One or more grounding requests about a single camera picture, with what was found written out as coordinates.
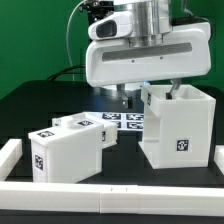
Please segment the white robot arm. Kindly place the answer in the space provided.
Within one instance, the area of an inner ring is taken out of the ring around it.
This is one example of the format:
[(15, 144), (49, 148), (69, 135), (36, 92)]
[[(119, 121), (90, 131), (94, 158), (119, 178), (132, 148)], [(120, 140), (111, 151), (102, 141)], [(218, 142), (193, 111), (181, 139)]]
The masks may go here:
[(171, 0), (113, 0), (114, 9), (88, 28), (87, 82), (93, 87), (114, 85), (130, 108), (127, 83), (170, 80), (173, 95), (182, 78), (207, 74), (212, 24), (194, 15), (186, 3), (182, 0), (181, 10), (187, 16), (174, 19)]

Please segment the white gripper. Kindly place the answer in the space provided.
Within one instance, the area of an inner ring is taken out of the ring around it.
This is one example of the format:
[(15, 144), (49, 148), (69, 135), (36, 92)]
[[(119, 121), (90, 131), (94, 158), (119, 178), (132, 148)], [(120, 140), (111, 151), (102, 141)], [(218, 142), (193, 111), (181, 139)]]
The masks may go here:
[(207, 22), (174, 26), (154, 46), (132, 47), (133, 33), (129, 12), (114, 13), (88, 28), (92, 42), (86, 51), (87, 82), (93, 87), (117, 85), (126, 109), (132, 108), (126, 83), (172, 79), (166, 93), (166, 99), (172, 100), (182, 84), (180, 78), (205, 75), (211, 68)]

